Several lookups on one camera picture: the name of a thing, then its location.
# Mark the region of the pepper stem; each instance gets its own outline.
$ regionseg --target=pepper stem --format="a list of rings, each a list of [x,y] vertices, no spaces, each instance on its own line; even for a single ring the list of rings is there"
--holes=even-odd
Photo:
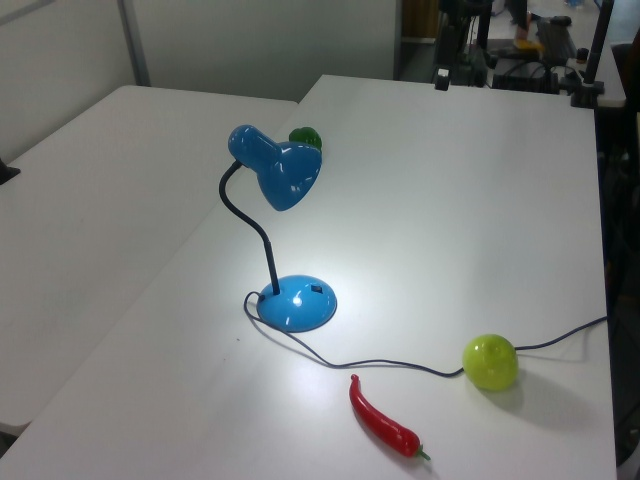
[[[422,445],[420,445],[418,447],[418,451],[416,452],[415,456],[421,456],[422,458],[424,458],[425,460],[429,460],[431,461],[431,457],[429,455],[427,455],[424,450],[422,450]]]

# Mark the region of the gray wall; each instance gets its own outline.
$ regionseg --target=gray wall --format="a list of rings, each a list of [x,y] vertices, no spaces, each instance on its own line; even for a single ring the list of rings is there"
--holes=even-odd
[[[399,0],[125,4],[154,87],[300,101],[322,74],[394,76]]]
[[[135,84],[115,0],[57,0],[11,19],[38,3],[3,0],[0,10],[0,158],[7,163],[117,87]]]

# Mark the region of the black stand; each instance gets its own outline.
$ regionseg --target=black stand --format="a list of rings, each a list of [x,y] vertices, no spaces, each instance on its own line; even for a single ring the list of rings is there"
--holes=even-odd
[[[20,173],[18,168],[7,167],[2,160],[0,160],[0,185],[8,182],[17,174]]]
[[[229,200],[229,197],[227,196],[227,182],[229,181],[231,176],[236,173],[242,166],[242,163],[240,163],[238,160],[233,162],[233,164],[220,179],[218,192],[220,193],[222,203],[224,203],[224,205],[231,211],[231,213],[251,226],[256,232],[258,232],[260,238],[262,238],[262,242],[264,243],[264,252],[267,255],[267,265],[269,267],[269,275],[271,276],[273,295],[280,295],[280,283],[278,282],[278,274],[276,273],[276,262],[273,259],[273,250],[271,249],[271,241],[267,236],[267,232],[265,232],[264,229],[260,225],[258,225],[255,220],[244,214],[238,207],[231,203],[231,200]]]
[[[612,11],[613,0],[604,0],[600,8],[598,24],[596,25],[596,32],[593,36],[593,43],[591,44],[591,52],[589,54],[589,60],[587,61],[587,70],[584,73],[584,77],[580,78],[580,75],[575,75],[573,78],[565,77],[560,82],[560,88],[571,94],[572,107],[594,109],[598,106],[598,95],[604,93],[604,84],[602,82],[596,82],[595,78]]]

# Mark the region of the green object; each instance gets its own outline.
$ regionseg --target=green object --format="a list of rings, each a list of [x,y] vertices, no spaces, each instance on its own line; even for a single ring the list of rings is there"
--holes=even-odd
[[[513,345],[500,335],[480,335],[462,354],[462,367],[478,388],[500,391],[518,377],[518,356]]]
[[[296,128],[289,134],[289,141],[306,143],[322,151],[322,139],[311,127]]]

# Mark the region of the yellow-green ball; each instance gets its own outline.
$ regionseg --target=yellow-green ball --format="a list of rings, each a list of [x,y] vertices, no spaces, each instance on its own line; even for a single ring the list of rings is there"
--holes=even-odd
[[[462,354],[462,368],[478,388],[500,391],[518,377],[518,356],[513,345],[500,335],[480,335]]]

